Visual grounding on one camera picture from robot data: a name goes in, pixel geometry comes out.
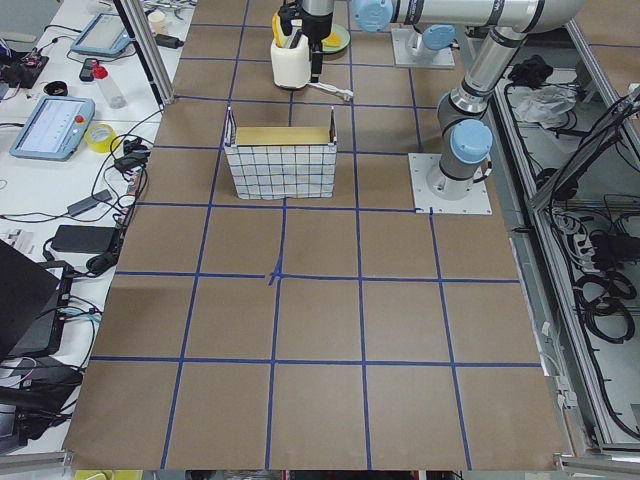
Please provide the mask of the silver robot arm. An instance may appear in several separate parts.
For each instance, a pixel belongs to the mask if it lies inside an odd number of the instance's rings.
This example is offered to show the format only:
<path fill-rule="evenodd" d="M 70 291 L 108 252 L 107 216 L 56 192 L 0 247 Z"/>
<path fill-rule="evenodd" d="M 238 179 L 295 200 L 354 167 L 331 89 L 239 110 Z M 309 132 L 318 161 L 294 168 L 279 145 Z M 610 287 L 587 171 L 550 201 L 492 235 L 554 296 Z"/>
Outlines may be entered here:
<path fill-rule="evenodd" d="M 489 30 L 461 84 L 440 101 L 437 118 L 443 151 L 427 174 L 429 188 L 447 200 L 464 198 L 487 159 L 493 134 L 482 121 L 494 88 L 526 38 L 511 27 Z"/>
<path fill-rule="evenodd" d="M 582 1 L 355 1 L 354 17 L 363 31 L 376 33 L 391 23 L 404 25 L 451 24 L 490 27 L 489 37 L 464 83 L 478 92 L 489 91 L 501 77 L 521 42 L 569 22 Z M 332 1 L 283 2 L 278 11 L 283 32 L 289 35 L 294 19 L 302 21 L 312 52 L 312 80 L 322 71 L 320 43 L 331 32 Z"/>

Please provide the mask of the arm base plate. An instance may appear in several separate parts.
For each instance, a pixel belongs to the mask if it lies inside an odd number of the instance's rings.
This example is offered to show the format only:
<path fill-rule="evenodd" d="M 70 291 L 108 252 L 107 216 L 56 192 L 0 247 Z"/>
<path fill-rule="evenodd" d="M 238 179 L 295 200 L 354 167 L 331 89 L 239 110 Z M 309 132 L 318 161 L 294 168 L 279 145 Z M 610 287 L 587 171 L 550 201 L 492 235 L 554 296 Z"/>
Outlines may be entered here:
<path fill-rule="evenodd" d="M 423 214 L 491 215 L 481 167 L 472 179 L 453 180 L 440 170 L 440 154 L 410 153 L 409 171 L 414 209 Z"/>
<path fill-rule="evenodd" d="M 455 61 L 451 44 L 455 28 L 449 24 L 434 24 L 423 31 L 416 28 L 391 30 L 394 60 L 397 67 L 453 69 Z"/>

